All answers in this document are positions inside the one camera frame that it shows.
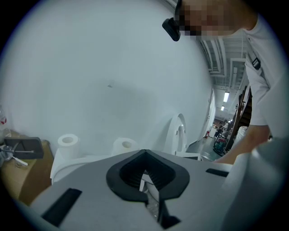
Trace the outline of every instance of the wooden table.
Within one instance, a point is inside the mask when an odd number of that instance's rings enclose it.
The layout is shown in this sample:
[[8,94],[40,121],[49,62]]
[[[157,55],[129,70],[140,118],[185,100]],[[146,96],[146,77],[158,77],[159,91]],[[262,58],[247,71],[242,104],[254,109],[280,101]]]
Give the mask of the wooden table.
[[[12,137],[25,137],[12,132]],[[3,163],[0,168],[1,179],[10,196],[30,205],[30,203],[51,185],[50,172],[53,164],[49,142],[41,141],[43,159],[24,160],[28,166],[22,166],[14,159]]]

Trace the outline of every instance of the black rubber seal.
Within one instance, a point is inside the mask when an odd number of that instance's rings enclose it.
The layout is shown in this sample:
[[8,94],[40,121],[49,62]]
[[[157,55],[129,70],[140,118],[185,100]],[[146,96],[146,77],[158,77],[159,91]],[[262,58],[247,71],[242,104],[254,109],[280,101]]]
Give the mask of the black rubber seal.
[[178,198],[189,184],[190,175],[182,166],[150,150],[141,150],[113,165],[107,171],[107,184],[123,200],[148,204],[147,194],[139,191],[144,172],[149,175],[159,192],[158,222],[160,225],[166,229],[179,223],[177,217],[169,215],[165,200]]
[[67,189],[42,215],[42,218],[54,226],[59,226],[81,193],[82,191],[78,189]]
[[222,177],[227,177],[227,175],[229,174],[229,172],[227,171],[221,171],[221,170],[217,170],[213,168],[208,168],[206,172],[217,175],[217,176],[222,176]]
[[198,160],[198,157],[185,157],[185,158],[192,159],[192,160]]

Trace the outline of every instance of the white wall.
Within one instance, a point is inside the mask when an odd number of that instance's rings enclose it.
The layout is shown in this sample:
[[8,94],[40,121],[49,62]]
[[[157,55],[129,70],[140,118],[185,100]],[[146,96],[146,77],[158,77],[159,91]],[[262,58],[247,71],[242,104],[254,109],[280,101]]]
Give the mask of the white wall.
[[170,17],[157,0],[39,4],[2,56],[10,126],[49,140],[53,152],[59,136],[74,133],[85,153],[103,155],[118,137],[160,148],[150,137],[163,136],[156,127],[181,112],[188,143],[197,140],[212,83],[197,43],[163,30]]
[[206,135],[207,131],[209,131],[210,127],[213,125],[213,122],[214,122],[214,119],[215,119],[215,115],[216,115],[216,103],[215,103],[215,93],[214,93],[214,91],[213,91],[212,101],[211,101],[211,104],[210,104],[209,115],[210,115],[210,119],[209,119],[209,122],[208,122],[208,125],[206,127],[204,135]]

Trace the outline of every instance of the toilet paper roll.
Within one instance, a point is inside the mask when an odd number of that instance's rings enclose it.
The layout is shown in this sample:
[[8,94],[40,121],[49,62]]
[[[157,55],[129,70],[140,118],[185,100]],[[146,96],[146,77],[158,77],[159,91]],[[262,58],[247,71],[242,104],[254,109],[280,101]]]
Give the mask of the toilet paper roll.
[[61,156],[66,159],[80,158],[80,139],[74,134],[65,134],[58,138],[58,148]]
[[118,138],[113,143],[112,156],[119,155],[126,152],[139,150],[139,145],[136,141],[129,138]]

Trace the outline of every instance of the white shirt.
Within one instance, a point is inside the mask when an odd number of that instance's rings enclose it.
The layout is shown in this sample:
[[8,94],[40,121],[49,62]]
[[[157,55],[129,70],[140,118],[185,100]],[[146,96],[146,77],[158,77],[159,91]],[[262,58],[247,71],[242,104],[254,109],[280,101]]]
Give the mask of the white shirt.
[[272,32],[269,24],[259,15],[256,26],[244,30],[255,55],[261,62],[261,68],[256,71],[248,59],[245,63],[246,72],[252,92],[251,125],[267,125],[258,103],[271,87],[284,75],[287,60],[280,42]]
[[225,125],[224,125],[224,129],[227,129],[228,128],[228,123],[226,123]]

